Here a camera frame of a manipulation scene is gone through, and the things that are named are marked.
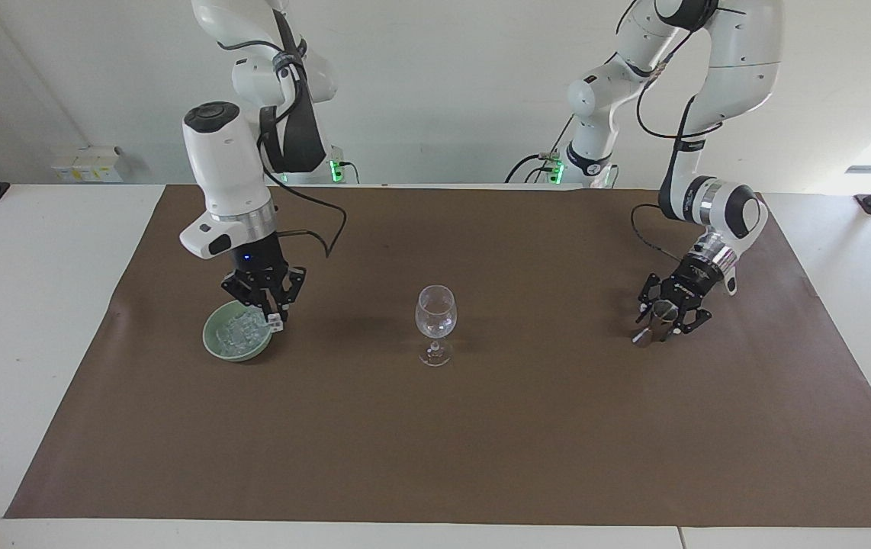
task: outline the ice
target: ice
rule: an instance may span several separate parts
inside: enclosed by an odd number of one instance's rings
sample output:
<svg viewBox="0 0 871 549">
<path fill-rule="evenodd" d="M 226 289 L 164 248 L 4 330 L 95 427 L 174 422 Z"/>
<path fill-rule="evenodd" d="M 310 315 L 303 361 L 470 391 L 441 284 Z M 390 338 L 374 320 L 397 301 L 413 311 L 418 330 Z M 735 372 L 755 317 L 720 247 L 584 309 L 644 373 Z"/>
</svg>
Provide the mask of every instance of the ice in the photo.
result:
<svg viewBox="0 0 871 549">
<path fill-rule="evenodd" d="M 219 355 L 239 357 L 254 351 L 269 334 L 262 311 L 250 307 L 215 331 L 219 339 Z"/>
</svg>

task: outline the wine glass base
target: wine glass base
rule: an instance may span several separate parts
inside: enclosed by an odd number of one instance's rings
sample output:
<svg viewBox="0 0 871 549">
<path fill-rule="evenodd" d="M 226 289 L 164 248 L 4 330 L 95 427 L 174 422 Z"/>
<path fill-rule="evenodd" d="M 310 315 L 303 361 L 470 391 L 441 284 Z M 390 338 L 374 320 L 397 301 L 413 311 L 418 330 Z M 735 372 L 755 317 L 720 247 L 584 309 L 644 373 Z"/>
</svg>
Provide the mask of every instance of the wine glass base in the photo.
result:
<svg viewBox="0 0 871 549">
<path fill-rule="evenodd" d="M 449 364 L 452 359 L 452 345 L 446 341 L 439 342 L 439 350 L 432 350 L 432 344 L 426 343 L 426 346 L 419 351 L 419 359 L 422 364 L 429 368 L 439 368 Z"/>
</svg>

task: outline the brown table mat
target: brown table mat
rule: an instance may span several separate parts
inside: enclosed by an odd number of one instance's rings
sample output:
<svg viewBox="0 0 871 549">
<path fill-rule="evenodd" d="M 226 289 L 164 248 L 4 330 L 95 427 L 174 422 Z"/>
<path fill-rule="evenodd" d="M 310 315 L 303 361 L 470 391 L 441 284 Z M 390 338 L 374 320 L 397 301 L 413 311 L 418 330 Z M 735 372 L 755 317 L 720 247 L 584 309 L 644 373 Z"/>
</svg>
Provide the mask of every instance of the brown table mat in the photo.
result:
<svg viewBox="0 0 871 549">
<path fill-rule="evenodd" d="M 673 264 L 643 191 L 319 190 L 351 223 L 251 364 L 202 348 L 230 264 L 185 252 L 170 187 L 7 518 L 871 527 L 871 389 L 776 223 L 693 336 L 631 347 Z M 276 194 L 283 229 L 329 210 Z M 646 210 L 649 239 L 700 232 Z M 425 368 L 427 284 L 456 357 Z"/>
</svg>

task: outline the bowl of ice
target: bowl of ice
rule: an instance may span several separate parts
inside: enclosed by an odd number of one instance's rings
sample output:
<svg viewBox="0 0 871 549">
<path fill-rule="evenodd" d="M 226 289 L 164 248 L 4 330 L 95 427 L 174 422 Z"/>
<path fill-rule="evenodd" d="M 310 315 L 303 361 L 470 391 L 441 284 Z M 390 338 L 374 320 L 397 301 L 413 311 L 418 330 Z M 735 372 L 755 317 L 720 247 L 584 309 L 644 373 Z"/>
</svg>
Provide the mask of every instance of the bowl of ice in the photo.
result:
<svg viewBox="0 0 871 549">
<path fill-rule="evenodd" d="M 272 327 L 262 310 L 240 302 L 225 303 L 205 320 L 201 340 L 205 348 L 223 361 L 244 362 L 264 351 L 272 339 Z"/>
</svg>

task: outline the table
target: table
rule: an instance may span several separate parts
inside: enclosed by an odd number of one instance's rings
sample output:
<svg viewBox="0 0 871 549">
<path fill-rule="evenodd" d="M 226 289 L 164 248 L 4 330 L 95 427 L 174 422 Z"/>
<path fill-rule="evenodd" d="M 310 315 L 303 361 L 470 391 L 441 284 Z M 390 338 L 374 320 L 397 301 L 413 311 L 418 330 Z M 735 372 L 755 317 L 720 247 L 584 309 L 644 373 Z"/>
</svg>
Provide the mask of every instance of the table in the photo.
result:
<svg viewBox="0 0 871 549">
<path fill-rule="evenodd" d="M 160 192 L 161 188 L 152 187 L 41 185 L 17 187 L 0 204 L 0 338 L 6 341 L 0 345 L 0 515 L 72 381 Z M 857 215 L 854 202 L 847 208 L 843 201 L 851 199 L 845 197 L 770 195 L 767 200 L 871 383 L 871 219 Z M 80 226 L 88 229 L 79 230 Z M 73 296 L 72 306 L 52 307 L 52 302 L 65 303 L 69 296 Z M 47 336 L 53 333 L 60 334 L 58 342 Z M 378 540 L 397 540 L 398 535 L 431 536 L 456 546 L 513 546 L 531 536 L 530 529 L 520 527 L 348 527 L 363 534 L 358 538 L 338 535 L 344 531 L 338 525 L 183 522 L 176 531 L 168 522 L 31 521 L 0 522 L 0 538 L 72 546 L 72 540 L 79 539 L 73 535 L 84 535 L 80 531 L 90 528 L 107 532 L 94 536 L 107 546 L 133 546 L 135 536 L 145 535 L 157 535 L 157 546 L 184 546 L 188 538 L 180 534 L 182 528 L 192 528 L 196 539 L 236 536 L 243 545 L 249 545 L 249 539 L 259 543 L 272 536 L 285 547 L 292 535 L 306 539 L 307 546 L 359 546 L 359 539 L 378 546 Z M 680 544 L 679 532 L 673 528 L 538 528 L 533 532 L 560 546 L 576 546 L 574 539 L 581 546 Z M 800 547 L 806 546 L 802 544 L 806 540 L 824 544 L 828 541 L 819 539 L 840 536 L 839 531 L 684 532 L 687 547 L 711 547 L 710 543 L 732 535 L 745 543 L 766 536 L 794 538 Z M 473 536 L 487 537 L 477 541 Z"/>
</svg>

